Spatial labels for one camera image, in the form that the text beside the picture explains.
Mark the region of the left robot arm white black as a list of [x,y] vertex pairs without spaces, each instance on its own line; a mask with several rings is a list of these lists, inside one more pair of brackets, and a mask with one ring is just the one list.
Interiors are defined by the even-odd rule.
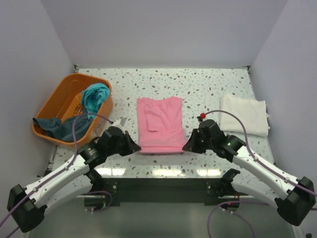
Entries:
[[110,126],[102,136],[83,145],[62,166],[38,181],[22,187],[17,184],[11,188],[7,210],[18,228],[27,233],[38,226],[49,209],[48,201],[67,184],[80,176],[87,178],[85,189],[98,194],[103,188],[96,166],[103,164],[112,155],[131,155],[141,148],[122,126]]

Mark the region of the turquoise t shirt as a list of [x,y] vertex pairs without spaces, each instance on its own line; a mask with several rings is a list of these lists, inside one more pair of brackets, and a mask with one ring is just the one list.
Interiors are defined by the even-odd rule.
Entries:
[[103,83],[92,84],[81,92],[81,105],[84,106],[87,117],[94,119],[104,101],[110,95],[110,89]]

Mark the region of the orange plastic laundry basket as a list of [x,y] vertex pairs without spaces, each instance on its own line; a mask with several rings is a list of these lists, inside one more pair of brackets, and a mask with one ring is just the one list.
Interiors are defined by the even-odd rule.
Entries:
[[[102,83],[110,90],[110,95],[102,104],[98,114],[106,118],[109,117],[113,108],[111,97],[112,86],[102,78],[89,76],[81,73],[73,73],[66,76],[56,87],[52,95],[46,101],[42,109],[35,116],[36,118],[59,118],[61,122],[66,119],[78,116],[83,113],[84,106],[81,105],[82,91],[92,84]],[[106,125],[106,120],[100,117],[95,117],[92,121],[87,133],[77,140],[78,148],[90,142],[94,137],[102,133],[102,129]],[[45,131],[39,125],[32,125],[34,134],[42,139],[45,139],[53,144],[59,145],[67,149],[74,149],[74,142],[64,142],[46,135]]]

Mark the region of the dark teal t shirt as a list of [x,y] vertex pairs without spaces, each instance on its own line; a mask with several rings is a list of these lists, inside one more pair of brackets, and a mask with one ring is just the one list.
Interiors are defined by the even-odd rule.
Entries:
[[[33,123],[39,126],[46,136],[64,142],[73,142],[72,126],[76,118],[71,117],[64,122],[59,118],[33,118]],[[75,123],[75,136],[77,140],[86,134],[92,122],[93,119],[89,119],[87,116],[79,117]]]

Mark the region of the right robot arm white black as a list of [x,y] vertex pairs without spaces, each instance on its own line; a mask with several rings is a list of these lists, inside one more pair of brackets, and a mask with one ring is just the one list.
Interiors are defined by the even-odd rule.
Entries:
[[313,209],[316,193],[313,182],[297,178],[263,159],[235,135],[225,134],[208,119],[192,131],[184,151],[203,154],[212,150],[218,157],[239,166],[239,172],[220,184],[223,193],[248,194],[275,208],[285,221],[299,226]]

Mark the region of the pink t shirt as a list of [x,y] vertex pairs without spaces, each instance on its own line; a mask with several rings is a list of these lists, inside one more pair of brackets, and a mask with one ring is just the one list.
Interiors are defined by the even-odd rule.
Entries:
[[138,145],[143,154],[182,152],[186,136],[182,126],[182,99],[137,99]]

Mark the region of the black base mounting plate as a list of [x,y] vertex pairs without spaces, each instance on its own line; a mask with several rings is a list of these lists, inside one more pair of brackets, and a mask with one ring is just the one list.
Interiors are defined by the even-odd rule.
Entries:
[[221,178],[104,178],[92,188],[96,194],[83,196],[84,206],[101,209],[121,203],[203,203],[211,206],[236,200],[236,192]]

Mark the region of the folded white t shirt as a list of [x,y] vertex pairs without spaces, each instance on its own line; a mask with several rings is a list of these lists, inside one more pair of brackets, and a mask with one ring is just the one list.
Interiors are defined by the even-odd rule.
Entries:
[[220,100],[219,116],[221,130],[242,133],[239,120],[246,132],[251,135],[267,137],[269,131],[266,102],[255,99],[243,99],[232,95],[224,95]]

